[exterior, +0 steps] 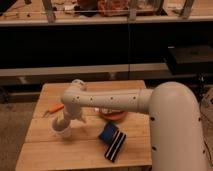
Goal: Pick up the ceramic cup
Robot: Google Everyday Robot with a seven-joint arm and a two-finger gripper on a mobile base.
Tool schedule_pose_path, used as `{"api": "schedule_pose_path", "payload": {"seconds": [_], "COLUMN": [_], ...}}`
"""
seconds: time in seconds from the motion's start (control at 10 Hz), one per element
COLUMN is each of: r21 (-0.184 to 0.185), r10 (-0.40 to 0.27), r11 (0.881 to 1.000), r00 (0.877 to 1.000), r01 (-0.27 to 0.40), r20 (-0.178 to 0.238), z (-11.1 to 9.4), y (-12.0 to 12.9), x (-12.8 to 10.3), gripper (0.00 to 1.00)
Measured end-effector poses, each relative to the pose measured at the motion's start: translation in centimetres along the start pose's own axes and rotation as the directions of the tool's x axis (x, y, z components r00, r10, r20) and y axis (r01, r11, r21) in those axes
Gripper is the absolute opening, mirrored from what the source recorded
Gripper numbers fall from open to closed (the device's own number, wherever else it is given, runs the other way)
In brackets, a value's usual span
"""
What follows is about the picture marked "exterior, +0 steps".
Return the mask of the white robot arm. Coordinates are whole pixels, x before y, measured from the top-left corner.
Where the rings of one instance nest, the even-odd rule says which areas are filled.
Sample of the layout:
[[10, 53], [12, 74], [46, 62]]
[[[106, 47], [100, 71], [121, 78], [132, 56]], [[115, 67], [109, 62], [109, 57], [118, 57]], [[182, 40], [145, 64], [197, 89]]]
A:
[[152, 171], [207, 171], [200, 109], [194, 93], [178, 82], [154, 89], [88, 91], [74, 80], [61, 97], [72, 119], [84, 106], [148, 114]]

